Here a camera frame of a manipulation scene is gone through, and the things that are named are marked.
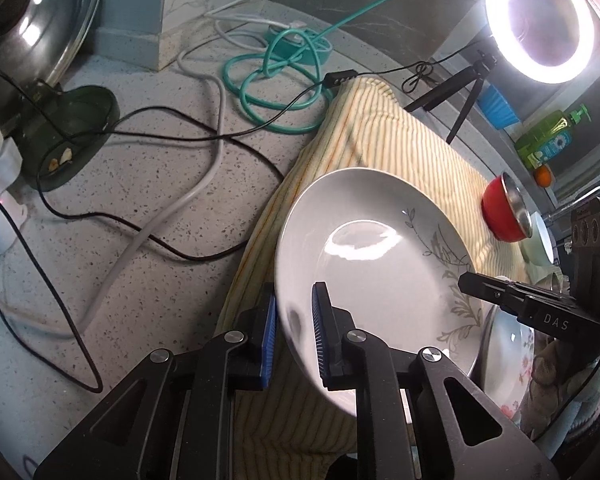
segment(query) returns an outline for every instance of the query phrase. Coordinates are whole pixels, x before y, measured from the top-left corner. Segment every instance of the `teal power strip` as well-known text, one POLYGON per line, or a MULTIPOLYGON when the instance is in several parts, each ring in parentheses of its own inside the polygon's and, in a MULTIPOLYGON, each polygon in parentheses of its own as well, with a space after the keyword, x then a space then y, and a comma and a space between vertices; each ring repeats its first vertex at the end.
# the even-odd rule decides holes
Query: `teal power strip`
MULTIPOLYGON (((282 30, 283 29, 279 27, 269 26, 267 32, 265 33, 265 40, 267 40, 267 43, 271 43, 276 36, 282 32, 282 30)), ((302 31, 312 40, 318 36, 318 32, 310 28, 303 28, 302 31)), ((314 41, 314 45, 318 53, 318 60, 320 61, 321 65, 324 65, 333 52, 333 45, 326 38, 318 38, 314 41)), ((304 41, 300 37, 290 34, 278 42, 273 49, 273 52, 282 59, 290 59, 293 54, 295 54, 298 49, 302 48, 303 46, 304 41)), ((310 66, 315 64, 314 56, 309 49, 305 49, 301 54, 299 54, 299 59, 294 59, 294 62, 310 66)))

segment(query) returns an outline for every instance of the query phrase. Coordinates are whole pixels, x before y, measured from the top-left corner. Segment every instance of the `green cable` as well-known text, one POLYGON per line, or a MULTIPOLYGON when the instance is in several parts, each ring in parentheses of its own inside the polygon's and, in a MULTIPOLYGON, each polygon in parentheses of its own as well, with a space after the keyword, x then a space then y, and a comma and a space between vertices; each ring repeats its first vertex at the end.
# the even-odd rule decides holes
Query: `green cable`
MULTIPOLYGON (((227 61, 224 64, 224 66, 222 67, 222 81, 224 82, 224 85, 231 93, 233 93, 234 95, 239 97, 240 104, 242 105, 244 112, 247 114, 247 116, 251 119, 251 121, 254 124, 256 124, 256 125, 264 124, 266 122, 266 120, 264 118, 260 117, 252 109, 251 105, 256 105, 261 108, 268 108, 270 110, 281 110, 282 108, 285 107, 285 105, 280 104, 280 103, 270 102, 270 101, 267 101, 264 99, 260 99, 256 96, 253 96, 253 95, 247 93, 247 89, 248 89, 249 85, 254 81, 254 79, 256 79, 258 76, 262 76, 263 78, 272 78, 272 77, 277 76, 286 67, 291 67, 294 70, 297 70, 302 75, 304 75, 309 81, 312 82, 312 84, 321 82, 322 78, 323 78, 322 67, 320 65, 320 60, 318 58, 318 53, 317 53, 314 42, 317 40, 320 40, 320 38, 322 38, 323 36, 329 34, 330 32, 333 32, 334 30, 336 30, 337 28, 340 28, 341 26, 345 25, 346 23, 349 23, 351 20, 354 20, 358 16, 361 16, 365 12, 368 12, 371 9, 374 9, 381 4, 384 4, 386 1, 388 1, 388 0, 376 0, 376 1, 372 2, 371 4, 368 4, 368 6, 363 7, 360 10, 357 10, 353 14, 340 20, 339 22, 335 23, 334 25, 331 25, 331 27, 327 27, 325 30, 323 30, 320 34, 318 34, 314 38, 309 38, 304 33, 303 30, 299 30, 297 28, 288 28, 288 29, 282 30, 279 34, 277 34, 275 36, 273 41, 271 41, 269 43, 269 46, 267 47, 267 50, 264 53, 262 53, 262 54, 243 54, 242 56, 236 56, 234 58, 231 58, 229 61, 227 61), (296 52, 294 54, 292 54, 290 57, 283 59, 280 56, 277 56, 276 54, 274 54, 273 49, 285 36, 288 36, 289 34, 296 34, 297 36, 299 36, 304 41, 304 45, 300 46, 298 48, 298 50, 296 50, 296 52), (309 49, 311 51, 311 55, 314 60, 315 74, 309 72, 309 70, 305 69, 304 67, 302 67, 301 65, 299 65, 297 63, 298 60, 301 58, 302 53, 307 49, 309 49), (262 67, 251 72, 245 78, 245 80, 242 82, 242 84, 240 86, 238 86, 231 79, 229 70, 237 62, 244 61, 247 59, 261 59, 262 67)), ((295 104, 294 106, 292 106, 290 108, 290 110, 302 110, 304 108, 307 108, 307 107, 311 106, 313 103, 315 103, 320 98, 320 96, 323 96, 325 99, 327 99, 327 102, 330 102, 333 99, 333 95, 330 90, 323 88, 323 86, 318 86, 315 89, 315 91, 313 92, 313 94, 311 95, 311 97, 309 97, 307 100, 305 100, 301 103, 295 104)), ((316 128, 318 128, 320 126, 320 124, 322 124, 323 120, 324 120, 324 117, 320 118, 314 124, 309 124, 308 126, 303 126, 301 128, 295 128, 295 127, 291 127, 291 126, 279 126, 277 124, 272 124, 267 129, 272 132, 276 132, 276 133, 280 133, 280 134, 300 135, 300 134, 306 134, 306 133, 309 133, 309 132, 315 130, 316 128)))

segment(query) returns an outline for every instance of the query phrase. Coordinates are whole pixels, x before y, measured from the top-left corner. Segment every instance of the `orange fruit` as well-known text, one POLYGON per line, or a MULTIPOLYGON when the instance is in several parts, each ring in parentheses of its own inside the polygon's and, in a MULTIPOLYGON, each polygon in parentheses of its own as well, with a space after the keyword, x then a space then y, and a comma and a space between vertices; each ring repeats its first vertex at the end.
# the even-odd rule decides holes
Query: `orange fruit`
POLYGON ((536 184, 538 184, 538 186, 549 187, 554 181, 554 176, 552 175, 549 167, 540 166, 534 171, 534 179, 536 180, 536 184))

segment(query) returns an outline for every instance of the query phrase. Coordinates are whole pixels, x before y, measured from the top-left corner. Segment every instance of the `striped towel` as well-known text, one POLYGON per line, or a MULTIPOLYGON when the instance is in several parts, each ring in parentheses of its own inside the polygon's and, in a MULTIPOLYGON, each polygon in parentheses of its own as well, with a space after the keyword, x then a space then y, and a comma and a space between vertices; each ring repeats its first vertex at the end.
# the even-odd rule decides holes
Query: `striped towel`
MULTIPOLYGON (((451 220, 477 272, 527 281, 517 244, 497 241, 480 200, 487 181, 444 140, 405 112, 383 81, 357 78, 341 88, 314 140, 262 213, 220 315, 230 330, 273 280, 278 235, 296 198, 318 177, 363 166, 415 186, 451 220)), ((324 478, 333 461, 356 450, 356 421, 324 399, 304 377, 278 331, 273 375, 264 392, 238 392, 234 418, 237 479, 324 478)))

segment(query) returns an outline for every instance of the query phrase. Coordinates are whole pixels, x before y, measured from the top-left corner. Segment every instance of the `green soap bottle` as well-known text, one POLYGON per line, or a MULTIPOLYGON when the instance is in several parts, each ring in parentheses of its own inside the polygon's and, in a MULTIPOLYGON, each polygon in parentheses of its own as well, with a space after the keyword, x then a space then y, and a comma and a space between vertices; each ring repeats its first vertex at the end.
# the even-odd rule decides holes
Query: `green soap bottle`
POLYGON ((583 115, 591 120, 585 105, 569 114, 556 110, 523 134, 516 141, 516 151, 526 168, 533 171, 566 148, 572 139, 570 129, 583 115))

